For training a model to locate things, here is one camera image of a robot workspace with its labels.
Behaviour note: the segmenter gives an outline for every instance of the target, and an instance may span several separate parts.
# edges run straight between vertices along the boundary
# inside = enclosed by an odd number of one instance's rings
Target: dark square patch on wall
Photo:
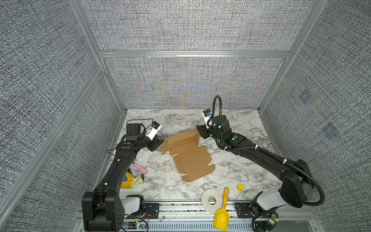
[[[322,132],[325,134],[328,140],[335,138],[335,136],[339,134],[338,129],[332,122],[329,122],[324,127],[322,127]]]
[[[312,98],[312,94],[309,92],[308,89],[303,90],[302,94],[299,96],[299,99],[305,105],[308,101]]]

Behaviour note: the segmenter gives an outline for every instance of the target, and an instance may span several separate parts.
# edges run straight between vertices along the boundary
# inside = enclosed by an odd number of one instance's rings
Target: shovel handle
[[[224,197],[223,197],[223,207],[227,207],[227,200],[228,200],[229,188],[224,188]]]

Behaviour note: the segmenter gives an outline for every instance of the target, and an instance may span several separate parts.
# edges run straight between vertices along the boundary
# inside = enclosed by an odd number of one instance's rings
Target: tape roll hole
[[[209,197],[209,204],[214,205],[216,203],[215,197]]]

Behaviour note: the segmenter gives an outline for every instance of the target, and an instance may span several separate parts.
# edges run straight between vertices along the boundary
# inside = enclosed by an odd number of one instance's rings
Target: yellow bag
[[[144,175],[143,174],[134,178],[131,175],[131,172],[130,172],[130,169],[129,169],[128,172],[126,172],[126,176],[124,177],[124,180],[122,181],[121,188],[132,189],[134,187],[137,187],[140,183],[142,183],[143,180],[144,180]]]

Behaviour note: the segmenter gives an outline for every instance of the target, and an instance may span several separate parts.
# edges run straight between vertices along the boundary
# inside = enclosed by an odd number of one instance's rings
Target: yellow cap
[[[242,190],[244,190],[245,189],[245,187],[242,185],[242,184],[239,184],[238,186],[237,186],[237,190],[238,191],[242,191]]]

